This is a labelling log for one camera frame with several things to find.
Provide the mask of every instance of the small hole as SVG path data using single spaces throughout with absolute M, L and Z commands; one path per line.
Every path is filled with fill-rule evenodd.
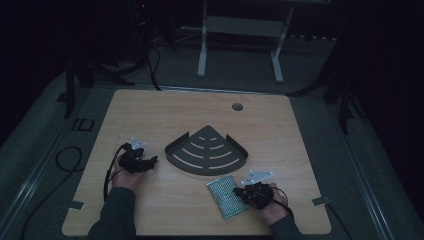
M 241 103 L 234 103 L 233 109 L 234 109 L 234 111 L 241 111 L 241 110 L 243 110 L 243 105 Z

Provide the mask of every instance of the hand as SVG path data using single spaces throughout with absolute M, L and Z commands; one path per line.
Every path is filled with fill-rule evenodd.
M 269 186 L 272 188 L 272 191 L 274 193 L 274 199 L 287 206 L 287 199 L 280 195 L 280 193 L 276 189 L 277 185 L 275 183 L 270 183 Z M 284 207 L 278 205 L 273 201 L 271 201 L 265 208 L 259 210 L 259 212 L 268 225 L 272 225 L 281 218 L 289 215 L 289 213 Z
M 122 169 L 121 166 L 119 166 L 120 160 L 121 158 L 119 157 L 118 159 L 116 159 L 114 164 L 115 170 L 112 172 L 112 175 L 111 175 L 111 176 L 114 176 L 112 178 L 112 187 L 124 187 L 135 192 L 135 189 L 137 188 L 138 183 L 146 174 L 146 172 L 130 174 L 127 171 L 125 171 L 125 169 Z

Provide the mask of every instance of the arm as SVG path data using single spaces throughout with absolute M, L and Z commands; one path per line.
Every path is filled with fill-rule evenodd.
M 278 192 L 277 185 L 271 183 L 274 199 L 287 205 L 287 200 Z M 264 221 L 271 229 L 275 240 L 302 240 L 304 236 L 297 228 L 293 218 L 287 210 L 275 202 L 271 202 L 264 209 L 260 210 Z
M 87 239 L 135 239 L 135 189 L 145 172 L 129 174 L 119 166 L 117 159 L 112 174 L 112 189 L 100 213 L 100 220 L 90 229 Z

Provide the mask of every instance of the tabletop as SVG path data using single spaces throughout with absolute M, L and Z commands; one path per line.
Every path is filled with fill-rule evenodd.
M 230 173 L 236 184 L 250 170 L 272 171 L 288 196 L 303 234 L 327 234 L 331 225 L 290 100 L 281 95 L 118 90 L 103 121 L 74 196 L 81 210 L 70 208 L 63 224 L 68 236 L 84 236 L 99 219 L 103 182 L 116 150 L 131 137 L 147 143 L 144 157 L 158 156 L 154 170 L 136 191 L 137 235 L 268 235 L 254 209 L 224 219 L 207 184 L 221 176 L 201 176 L 171 164 L 165 147 L 205 126 L 230 135 L 247 152 L 246 164 Z

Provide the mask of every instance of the gray floor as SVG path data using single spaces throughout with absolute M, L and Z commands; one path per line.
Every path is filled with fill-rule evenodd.
M 198 78 L 199 49 L 184 43 L 179 43 L 177 51 L 158 46 L 160 63 L 156 77 L 164 90 L 200 88 L 285 94 L 313 82 L 334 45 L 330 41 L 289 38 L 280 57 L 285 82 L 277 84 L 268 52 L 240 48 L 233 51 L 210 48 L 206 76 Z M 151 52 L 152 62 L 157 56 Z M 132 88 L 153 89 L 144 71 L 128 76 L 127 80 L 136 82 Z M 31 211 L 67 176 L 55 164 L 60 150 L 79 147 L 83 153 L 80 166 L 85 165 L 111 97 L 119 88 L 122 86 L 101 79 L 93 89 L 77 87 L 77 109 L 65 120 L 65 105 L 56 102 L 58 94 L 64 91 L 64 75 L 61 75 L 34 103 L 0 149 L 0 229 L 7 230 L 1 233 L 1 239 L 19 239 Z M 331 205 L 353 239 L 423 239 L 422 222 L 369 122 L 352 111 L 354 119 L 348 120 L 349 135 L 342 134 L 336 123 L 338 104 L 325 104 L 321 99 L 324 90 L 291 98 L 322 195 L 332 201 Z M 94 120 L 93 130 L 72 131 L 77 118 Z M 72 149 L 66 153 L 59 159 L 67 168 L 72 168 L 78 154 Z M 33 173 L 37 167 L 45 170 Z M 40 182 L 27 181 L 31 176 L 36 178 L 34 174 L 40 174 Z M 28 224 L 26 239 L 71 239 L 62 234 L 61 226 L 80 177 L 81 172 L 73 174 L 41 205 Z M 307 239 L 347 239 L 334 214 L 330 211 L 328 214 L 331 233 L 309 235 Z

